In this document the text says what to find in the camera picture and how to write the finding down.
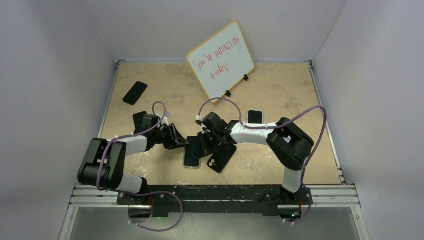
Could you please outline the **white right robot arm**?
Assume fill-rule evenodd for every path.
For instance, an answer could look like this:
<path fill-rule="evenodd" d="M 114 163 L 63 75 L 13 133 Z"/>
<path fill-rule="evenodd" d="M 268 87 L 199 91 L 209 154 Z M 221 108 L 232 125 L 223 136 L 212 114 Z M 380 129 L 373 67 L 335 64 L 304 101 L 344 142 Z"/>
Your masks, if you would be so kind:
<path fill-rule="evenodd" d="M 268 146 L 284 166 L 280 196 L 288 204 L 300 198 L 302 174 L 306 160 L 312 153 L 314 141 L 292 120 L 283 117 L 270 124 L 243 124 L 240 120 L 226 122 L 216 113 L 206 117 L 197 116 L 196 123 L 202 127 L 198 133 L 205 154 L 210 154 L 223 144 L 257 144 Z"/>

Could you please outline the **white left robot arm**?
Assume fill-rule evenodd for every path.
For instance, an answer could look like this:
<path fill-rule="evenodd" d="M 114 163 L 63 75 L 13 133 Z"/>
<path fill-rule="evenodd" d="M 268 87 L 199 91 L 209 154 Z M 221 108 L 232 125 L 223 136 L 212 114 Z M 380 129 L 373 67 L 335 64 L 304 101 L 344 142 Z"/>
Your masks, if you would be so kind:
<path fill-rule="evenodd" d="M 142 205 L 149 199 L 148 183 L 144 177 L 124 171 L 126 157 L 148 152 L 156 145 L 173 150 L 184 148 L 189 142 L 166 117 L 142 111 L 133 115 L 133 121 L 133 134 L 90 141 L 77 179 L 83 185 L 129 193 L 132 201 Z"/>

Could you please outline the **black phone under left arm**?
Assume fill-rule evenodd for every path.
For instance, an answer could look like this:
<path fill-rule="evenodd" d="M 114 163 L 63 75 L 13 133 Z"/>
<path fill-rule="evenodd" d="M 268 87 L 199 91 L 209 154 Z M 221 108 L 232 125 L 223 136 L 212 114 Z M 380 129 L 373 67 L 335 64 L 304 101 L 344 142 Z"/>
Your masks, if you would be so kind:
<path fill-rule="evenodd" d="M 137 129 L 143 123 L 144 116 L 147 114 L 146 111 L 141 111 L 132 115 L 134 127 Z"/>

